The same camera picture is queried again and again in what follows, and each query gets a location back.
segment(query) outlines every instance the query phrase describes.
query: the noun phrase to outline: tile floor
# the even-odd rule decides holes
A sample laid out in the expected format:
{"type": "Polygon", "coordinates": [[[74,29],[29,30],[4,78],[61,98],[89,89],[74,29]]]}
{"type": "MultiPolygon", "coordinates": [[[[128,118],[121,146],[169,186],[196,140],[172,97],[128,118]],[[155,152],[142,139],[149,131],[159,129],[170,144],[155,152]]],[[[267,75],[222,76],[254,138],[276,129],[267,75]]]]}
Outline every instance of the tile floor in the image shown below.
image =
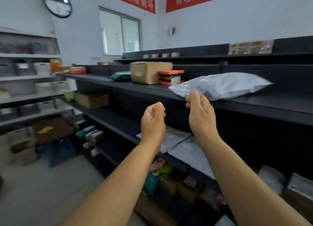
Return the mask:
{"type": "MultiPolygon", "coordinates": [[[[83,157],[76,156],[54,168],[41,158],[24,166],[10,163],[0,137],[1,226],[54,226],[80,204],[104,179],[83,157]]],[[[129,226],[145,226],[133,214],[129,226]]]]}

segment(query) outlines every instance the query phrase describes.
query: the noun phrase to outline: yellow object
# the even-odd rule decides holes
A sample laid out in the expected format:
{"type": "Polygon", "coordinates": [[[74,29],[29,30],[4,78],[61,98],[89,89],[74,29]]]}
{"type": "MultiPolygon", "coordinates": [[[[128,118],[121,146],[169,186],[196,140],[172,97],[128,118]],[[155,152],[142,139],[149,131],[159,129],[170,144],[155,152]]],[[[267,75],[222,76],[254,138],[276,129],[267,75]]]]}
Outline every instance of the yellow object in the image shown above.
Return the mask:
{"type": "Polygon", "coordinates": [[[45,134],[47,132],[49,132],[50,130],[54,129],[54,127],[52,126],[47,126],[45,128],[43,128],[42,130],[38,131],[37,134],[38,135],[42,135],[42,134],[45,134]]]}

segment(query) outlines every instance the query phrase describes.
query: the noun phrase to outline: person's right hand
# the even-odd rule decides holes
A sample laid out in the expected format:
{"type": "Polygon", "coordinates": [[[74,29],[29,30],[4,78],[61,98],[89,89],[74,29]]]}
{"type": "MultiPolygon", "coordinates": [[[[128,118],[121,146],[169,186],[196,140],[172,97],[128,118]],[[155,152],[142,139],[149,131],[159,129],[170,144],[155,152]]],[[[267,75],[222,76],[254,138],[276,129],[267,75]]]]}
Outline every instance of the person's right hand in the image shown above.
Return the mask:
{"type": "Polygon", "coordinates": [[[216,128],[215,112],[209,100],[194,91],[186,98],[186,102],[186,107],[190,109],[190,128],[197,143],[201,146],[208,141],[209,144],[218,141],[220,137],[216,128]]]}

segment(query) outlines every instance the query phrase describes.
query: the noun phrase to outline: person's left hand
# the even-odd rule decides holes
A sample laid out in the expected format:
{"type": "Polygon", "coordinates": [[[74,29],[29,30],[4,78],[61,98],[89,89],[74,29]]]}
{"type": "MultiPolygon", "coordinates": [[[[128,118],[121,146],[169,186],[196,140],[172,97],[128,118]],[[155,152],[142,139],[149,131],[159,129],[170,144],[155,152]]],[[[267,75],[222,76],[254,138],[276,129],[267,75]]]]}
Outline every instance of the person's left hand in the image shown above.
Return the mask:
{"type": "Polygon", "coordinates": [[[148,106],[141,118],[140,144],[155,148],[156,154],[160,151],[165,136],[165,108],[161,102],[148,106]]]}

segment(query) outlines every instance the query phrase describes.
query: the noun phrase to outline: plastic bag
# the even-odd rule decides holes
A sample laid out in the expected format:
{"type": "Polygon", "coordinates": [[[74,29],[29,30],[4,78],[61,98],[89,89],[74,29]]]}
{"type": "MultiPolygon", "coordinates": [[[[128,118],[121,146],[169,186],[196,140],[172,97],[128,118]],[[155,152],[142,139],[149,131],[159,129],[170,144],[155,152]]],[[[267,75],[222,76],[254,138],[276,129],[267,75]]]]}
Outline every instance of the plastic bag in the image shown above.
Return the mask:
{"type": "Polygon", "coordinates": [[[191,92],[198,91],[199,94],[206,96],[210,101],[215,101],[255,93],[270,84],[273,83],[255,74],[225,73],[201,76],[170,86],[169,89],[184,98],[191,92]]]}

